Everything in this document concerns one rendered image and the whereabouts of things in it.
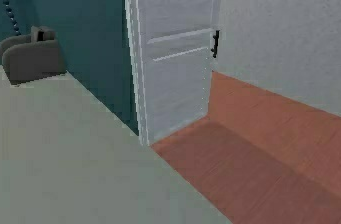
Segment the white room door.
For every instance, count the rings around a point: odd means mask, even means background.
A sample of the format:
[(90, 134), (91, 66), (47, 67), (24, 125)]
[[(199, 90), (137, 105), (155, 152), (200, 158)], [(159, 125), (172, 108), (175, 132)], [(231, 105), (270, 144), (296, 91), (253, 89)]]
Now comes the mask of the white room door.
[(125, 0), (139, 140), (207, 114), (220, 0)]

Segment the dark beaded lamp post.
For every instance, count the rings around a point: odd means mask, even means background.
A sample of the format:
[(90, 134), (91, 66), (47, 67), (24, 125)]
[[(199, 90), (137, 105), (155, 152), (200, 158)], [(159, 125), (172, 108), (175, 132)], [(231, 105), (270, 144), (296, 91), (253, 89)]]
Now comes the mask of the dark beaded lamp post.
[(20, 32), (20, 29), (18, 26), (18, 22), (15, 19), (15, 14), (13, 12), (13, 9), (10, 6), (10, 0), (2, 0), (2, 3), (5, 7), (5, 12), (6, 12), (7, 16), (9, 17), (10, 22), (12, 24), (12, 28), (14, 30), (15, 36), (20, 36), (21, 32)]

